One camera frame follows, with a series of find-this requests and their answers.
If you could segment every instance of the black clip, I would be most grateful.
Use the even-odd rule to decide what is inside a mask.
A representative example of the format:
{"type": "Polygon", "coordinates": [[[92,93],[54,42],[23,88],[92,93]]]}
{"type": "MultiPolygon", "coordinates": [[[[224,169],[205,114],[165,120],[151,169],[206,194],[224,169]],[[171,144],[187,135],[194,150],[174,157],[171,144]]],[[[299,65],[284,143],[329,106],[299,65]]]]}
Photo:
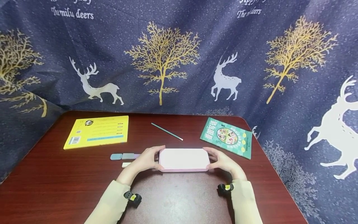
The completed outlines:
{"type": "Polygon", "coordinates": [[[219,196],[227,196],[230,194],[230,191],[234,189],[233,184],[225,185],[225,184],[219,184],[218,185],[218,195],[219,196]]]}
{"type": "Polygon", "coordinates": [[[137,208],[142,201],[142,196],[139,194],[133,194],[131,191],[125,192],[123,196],[128,199],[128,202],[135,208],[137,208]]]}

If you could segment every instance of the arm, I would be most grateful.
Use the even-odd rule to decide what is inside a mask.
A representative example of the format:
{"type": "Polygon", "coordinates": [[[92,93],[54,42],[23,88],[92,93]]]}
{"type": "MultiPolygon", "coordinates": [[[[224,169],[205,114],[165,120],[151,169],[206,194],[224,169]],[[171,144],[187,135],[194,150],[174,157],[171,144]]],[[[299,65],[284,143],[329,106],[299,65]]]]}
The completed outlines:
{"type": "Polygon", "coordinates": [[[251,182],[236,179],[232,183],[234,189],[231,191],[231,200],[235,224],[262,224],[251,182]]]}
{"type": "Polygon", "coordinates": [[[165,146],[147,148],[135,161],[127,166],[116,181],[112,181],[103,193],[97,206],[84,224],[116,224],[126,209],[128,199],[123,195],[130,190],[134,178],[147,169],[162,169],[154,162],[154,155],[165,146]]]}
{"type": "Polygon", "coordinates": [[[208,169],[221,168],[232,176],[234,189],[231,191],[232,206],[235,212],[235,224],[262,224],[257,209],[252,185],[242,168],[223,152],[204,147],[210,159],[216,161],[208,165],[208,169]]]}

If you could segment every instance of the beige sleeve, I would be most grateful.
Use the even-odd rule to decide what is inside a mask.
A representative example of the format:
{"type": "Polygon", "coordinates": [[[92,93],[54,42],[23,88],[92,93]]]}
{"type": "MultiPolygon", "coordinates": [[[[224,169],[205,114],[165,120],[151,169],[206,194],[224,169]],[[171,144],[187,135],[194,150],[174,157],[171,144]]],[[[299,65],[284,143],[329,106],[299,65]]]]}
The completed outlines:
{"type": "Polygon", "coordinates": [[[235,224],[262,224],[251,182],[233,180],[232,183],[234,189],[231,191],[231,200],[235,224]]]}
{"type": "Polygon", "coordinates": [[[128,199],[123,195],[129,190],[128,185],[113,180],[84,224],[116,224],[126,209],[128,199]]]}

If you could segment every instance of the yellow clip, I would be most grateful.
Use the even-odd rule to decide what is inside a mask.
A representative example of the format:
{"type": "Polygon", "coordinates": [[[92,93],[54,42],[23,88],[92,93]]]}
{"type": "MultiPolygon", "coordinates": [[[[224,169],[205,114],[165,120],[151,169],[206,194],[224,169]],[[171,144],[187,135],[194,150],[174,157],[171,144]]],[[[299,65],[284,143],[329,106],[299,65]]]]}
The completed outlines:
{"type": "Polygon", "coordinates": [[[129,200],[134,201],[135,198],[136,198],[136,195],[132,195],[129,200]]]}

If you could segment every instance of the hand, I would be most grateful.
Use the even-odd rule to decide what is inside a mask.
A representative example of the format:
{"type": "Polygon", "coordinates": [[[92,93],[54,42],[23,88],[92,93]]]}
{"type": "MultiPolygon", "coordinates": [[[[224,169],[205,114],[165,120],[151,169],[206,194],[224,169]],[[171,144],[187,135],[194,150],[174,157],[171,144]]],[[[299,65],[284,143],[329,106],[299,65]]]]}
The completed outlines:
{"type": "Polygon", "coordinates": [[[215,163],[209,164],[207,169],[220,168],[229,172],[232,176],[233,180],[247,180],[246,174],[242,170],[241,166],[239,166],[234,160],[230,159],[225,153],[210,147],[203,147],[205,151],[208,152],[209,158],[215,163]]]}
{"type": "Polygon", "coordinates": [[[164,170],[161,165],[154,162],[155,154],[157,154],[162,149],[165,149],[165,146],[154,146],[145,149],[144,152],[142,152],[142,154],[129,166],[135,167],[138,172],[142,172],[148,169],[164,170]]]}
{"type": "Polygon", "coordinates": [[[116,181],[118,183],[130,186],[139,172],[148,169],[163,170],[164,168],[161,165],[154,162],[154,155],[162,149],[165,149],[165,146],[154,146],[145,149],[136,160],[124,168],[116,181]]]}

